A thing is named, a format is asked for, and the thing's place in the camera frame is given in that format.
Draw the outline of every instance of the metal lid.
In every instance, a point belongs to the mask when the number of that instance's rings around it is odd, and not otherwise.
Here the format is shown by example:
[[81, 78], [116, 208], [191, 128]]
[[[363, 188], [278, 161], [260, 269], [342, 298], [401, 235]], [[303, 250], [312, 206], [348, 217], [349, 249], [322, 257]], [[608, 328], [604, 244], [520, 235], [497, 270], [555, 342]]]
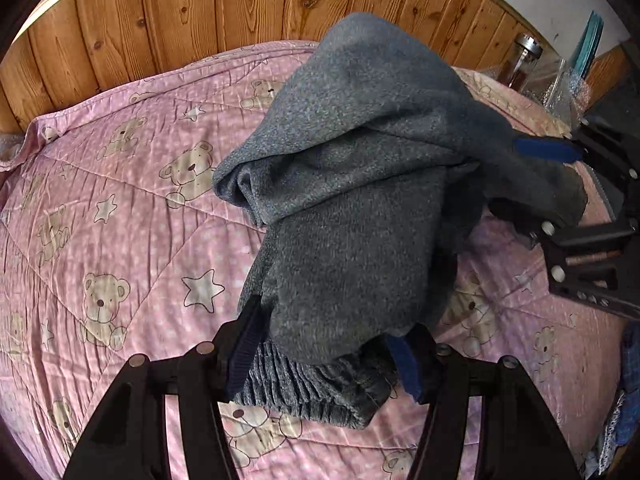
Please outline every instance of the metal lid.
[[526, 48], [536, 59], [539, 59], [540, 56], [542, 56], [542, 47], [531, 36], [521, 32], [516, 36], [514, 42]]

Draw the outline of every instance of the teddy bear print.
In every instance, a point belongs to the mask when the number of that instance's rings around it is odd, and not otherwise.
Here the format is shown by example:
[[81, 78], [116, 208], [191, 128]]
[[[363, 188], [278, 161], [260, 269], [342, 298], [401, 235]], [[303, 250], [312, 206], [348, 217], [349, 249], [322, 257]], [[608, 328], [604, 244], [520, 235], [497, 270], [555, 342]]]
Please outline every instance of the teddy bear print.
[[116, 327], [120, 303], [129, 297], [131, 286], [111, 274], [89, 273], [84, 277], [84, 311], [86, 317], [80, 325], [80, 339], [96, 346], [122, 350], [127, 329]]
[[278, 92], [282, 90], [283, 83], [257, 79], [251, 83], [251, 86], [254, 89], [254, 96], [240, 101], [240, 106], [245, 110], [269, 108]]
[[19, 312], [9, 314], [9, 327], [2, 338], [2, 351], [11, 361], [20, 362], [27, 354], [24, 341], [24, 317]]
[[534, 336], [533, 349], [536, 351], [537, 368], [533, 370], [533, 379], [543, 383], [558, 371], [560, 356], [556, 350], [556, 329], [553, 326], [545, 326]]
[[385, 456], [382, 470], [389, 473], [389, 480], [405, 480], [413, 461], [414, 458], [408, 450], [394, 451]]
[[140, 101], [144, 101], [145, 99], [149, 99], [150, 97], [154, 97], [156, 95], [158, 94], [155, 94], [154, 92], [135, 92], [135, 94], [132, 94], [129, 98], [129, 104], [134, 105], [136, 103], [139, 103]]
[[288, 438], [302, 435], [302, 421], [291, 415], [270, 415], [260, 406], [219, 403], [222, 425], [238, 467], [277, 449]]
[[478, 357], [481, 346], [491, 341], [497, 332], [495, 313], [482, 293], [476, 275], [457, 283], [442, 317], [447, 325], [460, 324], [468, 331], [462, 351], [468, 357]]
[[56, 256], [57, 252], [64, 248], [69, 240], [69, 228], [62, 225], [65, 209], [66, 206], [61, 205], [53, 213], [47, 215], [44, 222], [38, 227], [36, 235], [42, 243], [42, 250], [36, 257], [36, 263], [39, 267]]
[[20, 209], [25, 209], [31, 205], [33, 198], [35, 197], [40, 186], [44, 182], [44, 175], [35, 174], [33, 178], [24, 183], [24, 189], [22, 191], [22, 201], [20, 202]]
[[211, 189], [213, 176], [213, 148], [201, 140], [193, 148], [181, 153], [160, 170], [160, 178], [170, 178], [176, 191], [166, 196], [171, 209], [178, 209]]
[[118, 152], [132, 153], [138, 145], [138, 138], [133, 135], [136, 130], [146, 124], [146, 117], [134, 117], [125, 123], [119, 124], [114, 129], [109, 139], [109, 143], [98, 150], [97, 160], [102, 160], [106, 156]]
[[78, 443], [79, 431], [74, 421], [74, 412], [71, 409], [71, 404], [65, 397], [53, 402], [49, 410], [49, 418], [54, 430], [62, 438], [62, 446], [65, 449], [65, 453], [71, 457]]
[[42, 136], [44, 137], [46, 143], [49, 144], [50, 142], [59, 139], [62, 134], [60, 134], [59, 131], [57, 131], [55, 128], [52, 128], [51, 126], [43, 126]]
[[0, 222], [2, 222], [5, 226], [9, 225], [11, 221], [11, 211], [7, 208], [2, 209], [0, 212]]

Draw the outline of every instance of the glass jar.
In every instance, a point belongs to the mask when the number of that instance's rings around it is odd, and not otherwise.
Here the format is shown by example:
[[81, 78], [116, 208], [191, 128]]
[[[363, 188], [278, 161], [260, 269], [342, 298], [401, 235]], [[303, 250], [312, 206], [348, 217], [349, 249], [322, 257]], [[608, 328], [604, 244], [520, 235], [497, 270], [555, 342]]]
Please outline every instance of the glass jar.
[[518, 34], [504, 61], [497, 81], [519, 92], [536, 67], [542, 47], [527, 34]]

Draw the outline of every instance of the gray fleece fabric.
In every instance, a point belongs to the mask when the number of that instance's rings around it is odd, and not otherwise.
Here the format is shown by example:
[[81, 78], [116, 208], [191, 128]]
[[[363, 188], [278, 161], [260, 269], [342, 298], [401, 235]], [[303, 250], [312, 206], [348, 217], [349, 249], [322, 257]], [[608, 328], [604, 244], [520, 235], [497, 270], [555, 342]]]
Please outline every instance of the gray fleece fabric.
[[237, 400], [368, 424], [396, 380], [379, 336], [436, 325], [487, 199], [581, 218], [580, 177], [521, 157], [515, 136], [400, 28], [338, 22], [214, 172], [215, 193], [268, 226], [239, 307], [262, 295], [270, 339]]

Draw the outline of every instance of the pink bedspread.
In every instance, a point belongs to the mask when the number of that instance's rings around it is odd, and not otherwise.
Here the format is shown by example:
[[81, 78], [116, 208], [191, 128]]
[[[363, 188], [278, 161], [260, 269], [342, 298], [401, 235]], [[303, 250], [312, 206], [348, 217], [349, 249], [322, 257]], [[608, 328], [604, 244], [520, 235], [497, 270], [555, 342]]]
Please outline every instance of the pink bedspread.
[[[262, 44], [113, 89], [38, 118], [14, 160], [0, 162], [10, 175], [0, 192], [0, 415], [43, 479], [62, 476], [130, 355], [183, 354], [235, 317], [262, 232], [210, 191], [211, 172], [314, 48]], [[460, 74], [520, 129], [558, 127], [517, 94]], [[586, 184], [586, 219], [605, 221]], [[521, 359], [578, 458], [612, 401], [622, 322], [549, 297], [541, 251], [495, 219], [471, 241], [438, 339]], [[365, 431], [221, 409], [241, 477], [260, 480], [400, 480], [426, 415], [401, 388]], [[167, 419], [172, 473], [186, 480], [175, 400]], [[461, 478], [471, 478], [478, 429], [472, 403]]]

